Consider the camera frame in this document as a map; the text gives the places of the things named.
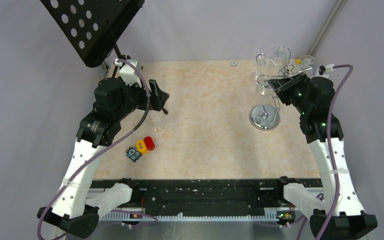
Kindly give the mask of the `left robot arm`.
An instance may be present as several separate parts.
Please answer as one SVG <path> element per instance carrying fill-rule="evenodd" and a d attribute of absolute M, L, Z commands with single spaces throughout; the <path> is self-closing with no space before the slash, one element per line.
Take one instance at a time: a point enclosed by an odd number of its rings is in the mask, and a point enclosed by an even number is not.
<path fill-rule="evenodd" d="M 150 111 L 163 111 L 170 95 L 154 79 L 148 84 L 128 84 L 121 77 L 110 77 L 99 82 L 94 97 L 92 111 L 80 121 L 59 190 L 38 210 L 39 239 L 43 223 L 86 239 L 106 214 L 122 204 L 134 207 L 140 202 L 137 184 L 125 178 L 96 197 L 88 199 L 87 195 L 102 155 L 121 142 L 116 139 L 121 121 L 135 110 L 142 110 L 144 118 Z"/>

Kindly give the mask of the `black perforated music stand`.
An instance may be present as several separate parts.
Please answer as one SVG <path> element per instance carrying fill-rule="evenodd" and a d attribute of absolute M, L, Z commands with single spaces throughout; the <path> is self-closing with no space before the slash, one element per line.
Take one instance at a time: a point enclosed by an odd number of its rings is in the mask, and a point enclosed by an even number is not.
<path fill-rule="evenodd" d="M 94 91 L 93 115 L 112 119 L 124 118 L 136 109 L 152 111 L 149 82 L 140 74 L 142 65 L 121 54 L 117 46 L 117 40 L 143 7 L 143 0 L 43 0 L 41 3 L 87 67 L 100 66 L 115 51 L 116 59 L 131 66 L 141 80 L 142 87 L 137 83 L 128 86 L 118 72 L 118 77 L 101 81 Z"/>

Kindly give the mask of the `yellow clamp right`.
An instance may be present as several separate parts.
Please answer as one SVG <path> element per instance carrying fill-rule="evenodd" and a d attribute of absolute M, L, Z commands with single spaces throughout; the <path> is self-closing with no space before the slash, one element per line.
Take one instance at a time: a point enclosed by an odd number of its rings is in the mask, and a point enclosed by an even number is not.
<path fill-rule="evenodd" d="M 297 65 L 299 65 L 299 64 L 302 63 L 302 60 L 301 60 L 300 58 L 297 58 L 296 61 L 295 61 L 295 63 L 296 63 Z"/>

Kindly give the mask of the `red cylinder block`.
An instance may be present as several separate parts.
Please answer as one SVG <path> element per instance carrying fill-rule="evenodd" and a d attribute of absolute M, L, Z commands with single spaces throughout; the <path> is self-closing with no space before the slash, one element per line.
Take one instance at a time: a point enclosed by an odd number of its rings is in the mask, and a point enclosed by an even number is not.
<path fill-rule="evenodd" d="M 143 141 L 148 151 L 153 151 L 155 149 L 156 146 L 154 140 L 150 136 L 146 136 Z"/>

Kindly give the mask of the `etched wine glass near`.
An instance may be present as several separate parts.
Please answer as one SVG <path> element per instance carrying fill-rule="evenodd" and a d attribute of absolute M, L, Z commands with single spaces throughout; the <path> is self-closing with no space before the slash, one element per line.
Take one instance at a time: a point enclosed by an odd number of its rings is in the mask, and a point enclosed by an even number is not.
<path fill-rule="evenodd" d="M 311 55 L 302 55 L 298 57 L 298 59 L 301 59 L 301 64 L 295 64 L 297 68 L 298 73 L 304 73 L 307 76 L 312 76 L 314 72 L 313 65 L 316 62 L 316 59 Z"/>

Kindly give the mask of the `clear smooth wine glass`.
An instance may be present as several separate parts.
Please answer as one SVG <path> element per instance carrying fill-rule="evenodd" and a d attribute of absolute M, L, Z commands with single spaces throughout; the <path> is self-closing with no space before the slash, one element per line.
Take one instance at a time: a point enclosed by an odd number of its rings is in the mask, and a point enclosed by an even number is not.
<path fill-rule="evenodd" d="M 163 111 L 153 111 L 150 115 L 151 129 L 158 133 L 164 130 L 168 121 L 168 114 Z"/>

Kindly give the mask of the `chrome wine glass rack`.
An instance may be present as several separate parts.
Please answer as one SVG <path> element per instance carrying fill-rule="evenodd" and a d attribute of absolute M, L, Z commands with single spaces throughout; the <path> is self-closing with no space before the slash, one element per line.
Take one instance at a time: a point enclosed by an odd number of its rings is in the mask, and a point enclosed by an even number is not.
<path fill-rule="evenodd" d="M 291 77 L 299 74 L 297 72 L 296 60 L 293 60 L 292 57 L 290 58 L 290 63 L 286 70 L 279 70 L 271 60 L 272 54 L 268 55 L 261 52 L 253 57 L 252 61 L 255 65 L 255 71 L 250 75 L 251 80 L 252 75 L 256 74 L 269 75 L 272 76 L 273 79 Z M 281 103 L 275 92 L 272 96 L 268 97 L 256 97 L 254 94 L 252 97 L 256 102 L 256 105 L 252 107 L 249 112 L 250 123 L 255 128 L 263 131 L 269 131 L 276 128 L 280 122 Z"/>

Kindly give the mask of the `etched wine glass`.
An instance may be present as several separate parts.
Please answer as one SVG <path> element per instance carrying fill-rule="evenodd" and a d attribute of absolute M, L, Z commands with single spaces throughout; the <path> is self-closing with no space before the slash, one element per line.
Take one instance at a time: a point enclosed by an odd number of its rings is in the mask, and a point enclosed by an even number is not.
<path fill-rule="evenodd" d="M 292 52 L 288 47 L 279 45 L 273 48 L 270 58 L 279 70 L 285 71 L 290 64 L 291 56 Z"/>
<path fill-rule="evenodd" d="M 298 57 L 298 59 L 301 59 L 301 64 L 295 64 L 297 68 L 298 73 L 304 73 L 307 76 L 312 76 L 314 72 L 313 65 L 316 62 L 316 59 L 311 55 L 302 55 Z"/>

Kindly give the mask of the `etched wine glass far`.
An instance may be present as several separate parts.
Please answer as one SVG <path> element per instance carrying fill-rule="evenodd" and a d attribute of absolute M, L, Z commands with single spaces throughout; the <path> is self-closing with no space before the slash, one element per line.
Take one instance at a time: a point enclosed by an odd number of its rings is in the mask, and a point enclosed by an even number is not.
<path fill-rule="evenodd" d="M 270 58 L 279 70 L 285 71 L 290 64 L 291 56 L 292 52 L 288 47 L 279 45 L 273 48 Z"/>

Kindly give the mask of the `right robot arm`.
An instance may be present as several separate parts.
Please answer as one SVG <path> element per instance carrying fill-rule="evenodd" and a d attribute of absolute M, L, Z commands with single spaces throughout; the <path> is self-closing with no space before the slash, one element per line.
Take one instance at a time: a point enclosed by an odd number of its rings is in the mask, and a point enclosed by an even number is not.
<path fill-rule="evenodd" d="M 315 157 L 323 188 L 318 199 L 294 178 L 281 177 L 273 200 L 279 206 L 297 207 L 309 221 L 317 240 L 358 240 L 378 226 L 375 215 L 366 212 L 354 188 L 344 152 L 344 134 L 332 108 L 337 93 L 323 76 L 269 80 L 279 100 L 299 112 L 299 125 Z"/>

